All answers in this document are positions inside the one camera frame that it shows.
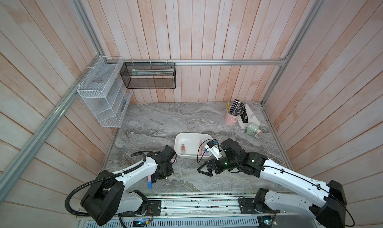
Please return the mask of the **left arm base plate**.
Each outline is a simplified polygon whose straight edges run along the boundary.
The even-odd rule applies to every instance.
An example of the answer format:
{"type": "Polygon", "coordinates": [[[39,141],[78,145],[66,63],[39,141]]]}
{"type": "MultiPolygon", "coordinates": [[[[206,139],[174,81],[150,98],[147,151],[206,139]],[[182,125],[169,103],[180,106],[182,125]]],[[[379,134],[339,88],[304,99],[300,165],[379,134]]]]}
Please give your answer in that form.
{"type": "Polygon", "coordinates": [[[126,212],[124,216],[126,217],[159,217],[161,214],[162,201],[152,200],[148,201],[145,209],[139,210],[137,212],[126,212]]]}

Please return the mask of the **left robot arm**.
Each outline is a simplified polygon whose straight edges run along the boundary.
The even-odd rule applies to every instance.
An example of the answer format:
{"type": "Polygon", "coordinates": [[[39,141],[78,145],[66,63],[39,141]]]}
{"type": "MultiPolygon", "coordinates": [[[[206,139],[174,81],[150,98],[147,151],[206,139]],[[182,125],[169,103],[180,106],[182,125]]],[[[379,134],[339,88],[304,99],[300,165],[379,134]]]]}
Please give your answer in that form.
{"type": "Polygon", "coordinates": [[[77,217],[91,217],[99,226],[108,223],[115,215],[132,212],[145,215],[150,212],[148,198],[140,191],[127,192],[138,181],[150,177],[152,182],[165,179],[173,174],[172,165],[177,157],[169,146],[162,151],[142,150],[132,153],[143,159],[120,171],[103,170],[96,179],[75,188],[64,202],[65,209],[77,217]],[[79,191],[87,189],[80,205],[84,212],[76,211],[70,205],[71,198],[79,191]]]}

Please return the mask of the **white book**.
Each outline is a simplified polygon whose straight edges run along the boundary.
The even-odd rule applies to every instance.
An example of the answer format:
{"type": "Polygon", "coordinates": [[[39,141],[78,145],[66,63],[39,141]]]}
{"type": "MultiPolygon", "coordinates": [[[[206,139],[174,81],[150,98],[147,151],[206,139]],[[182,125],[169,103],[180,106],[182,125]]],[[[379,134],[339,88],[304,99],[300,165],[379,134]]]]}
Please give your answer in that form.
{"type": "Polygon", "coordinates": [[[254,112],[250,109],[249,105],[246,104],[245,107],[248,116],[248,123],[243,123],[241,117],[239,117],[237,123],[239,124],[241,129],[246,129],[250,122],[260,123],[257,117],[255,116],[254,112]]]}

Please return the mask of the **green pencil sharpener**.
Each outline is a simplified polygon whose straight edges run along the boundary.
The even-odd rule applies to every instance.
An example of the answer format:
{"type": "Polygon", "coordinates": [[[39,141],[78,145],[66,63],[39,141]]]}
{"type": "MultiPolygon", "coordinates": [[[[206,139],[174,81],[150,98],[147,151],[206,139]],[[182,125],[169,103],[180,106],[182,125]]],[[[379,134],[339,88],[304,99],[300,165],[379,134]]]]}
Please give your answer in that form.
{"type": "Polygon", "coordinates": [[[246,128],[246,134],[257,137],[259,134],[262,133],[262,130],[260,129],[260,123],[254,123],[250,122],[246,128]]]}

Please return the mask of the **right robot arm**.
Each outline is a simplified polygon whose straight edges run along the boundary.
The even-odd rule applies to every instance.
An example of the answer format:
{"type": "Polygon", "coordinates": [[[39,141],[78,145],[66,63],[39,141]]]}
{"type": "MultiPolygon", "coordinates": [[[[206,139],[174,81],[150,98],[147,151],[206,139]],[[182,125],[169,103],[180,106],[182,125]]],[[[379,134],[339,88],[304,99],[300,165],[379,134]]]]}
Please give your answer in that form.
{"type": "Polygon", "coordinates": [[[227,139],[218,143],[215,139],[201,142],[197,151],[200,162],[209,152],[214,158],[204,162],[198,172],[209,177],[224,171],[269,180],[291,191],[290,194],[258,189],[253,199],[239,197],[243,213],[277,215],[280,211],[293,212],[315,219],[325,228],[345,228],[347,199],[342,184],[334,180],[326,183],[308,178],[285,168],[257,152],[246,152],[238,142],[227,139]]]}

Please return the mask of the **black mesh basket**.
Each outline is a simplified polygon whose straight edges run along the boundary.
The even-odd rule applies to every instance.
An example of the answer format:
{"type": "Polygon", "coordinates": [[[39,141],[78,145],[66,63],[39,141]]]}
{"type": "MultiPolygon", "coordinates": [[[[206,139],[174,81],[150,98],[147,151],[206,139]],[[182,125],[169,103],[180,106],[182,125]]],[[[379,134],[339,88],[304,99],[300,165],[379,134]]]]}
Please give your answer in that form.
{"type": "Polygon", "coordinates": [[[176,65],[169,62],[125,62],[120,76],[128,89],[175,89],[176,65]]]}

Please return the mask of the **black stapler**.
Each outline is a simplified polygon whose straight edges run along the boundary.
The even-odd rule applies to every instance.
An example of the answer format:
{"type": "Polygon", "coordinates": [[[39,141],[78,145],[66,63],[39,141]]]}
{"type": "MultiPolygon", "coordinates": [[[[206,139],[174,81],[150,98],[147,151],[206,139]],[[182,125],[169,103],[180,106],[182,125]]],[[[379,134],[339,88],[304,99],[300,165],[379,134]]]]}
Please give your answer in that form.
{"type": "Polygon", "coordinates": [[[247,112],[246,112],[246,107],[241,109],[240,117],[241,117],[241,120],[243,123],[248,123],[248,116],[247,116],[247,112]]]}

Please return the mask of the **white storage box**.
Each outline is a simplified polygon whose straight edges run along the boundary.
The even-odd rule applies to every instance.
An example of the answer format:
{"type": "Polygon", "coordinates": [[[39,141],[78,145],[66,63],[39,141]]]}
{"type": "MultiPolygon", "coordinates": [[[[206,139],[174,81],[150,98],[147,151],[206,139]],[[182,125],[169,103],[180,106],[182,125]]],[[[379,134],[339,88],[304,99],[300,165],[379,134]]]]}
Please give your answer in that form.
{"type": "MultiPolygon", "coordinates": [[[[179,133],[175,138],[174,150],[180,158],[197,159],[197,156],[201,157],[198,155],[199,140],[205,141],[207,139],[212,139],[212,137],[205,133],[182,132],[179,133]],[[184,145],[186,149],[185,155],[182,155],[181,153],[182,145],[184,145]]],[[[205,151],[205,145],[206,142],[202,145],[202,154],[205,151]]]]}

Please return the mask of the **pink pen cup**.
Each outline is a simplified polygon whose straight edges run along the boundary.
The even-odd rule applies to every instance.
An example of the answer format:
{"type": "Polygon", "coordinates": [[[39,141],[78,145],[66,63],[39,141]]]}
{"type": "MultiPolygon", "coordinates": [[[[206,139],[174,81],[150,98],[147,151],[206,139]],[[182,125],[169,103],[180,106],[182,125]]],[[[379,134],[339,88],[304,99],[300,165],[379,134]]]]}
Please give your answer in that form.
{"type": "Polygon", "coordinates": [[[228,126],[233,126],[237,124],[239,115],[232,115],[229,111],[226,112],[224,122],[228,126]]]}

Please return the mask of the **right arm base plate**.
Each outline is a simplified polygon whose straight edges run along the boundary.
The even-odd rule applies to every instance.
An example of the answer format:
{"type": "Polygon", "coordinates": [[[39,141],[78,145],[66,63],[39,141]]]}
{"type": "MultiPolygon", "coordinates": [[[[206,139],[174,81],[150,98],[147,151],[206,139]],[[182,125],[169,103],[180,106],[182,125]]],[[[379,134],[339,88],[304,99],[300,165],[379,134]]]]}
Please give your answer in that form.
{"type": "Polygon", "coordinates": [[[266,206],[263,199],[238,197],[238,204],[242,214],[279,214],[280,210],[272,210],[266,206]]]}

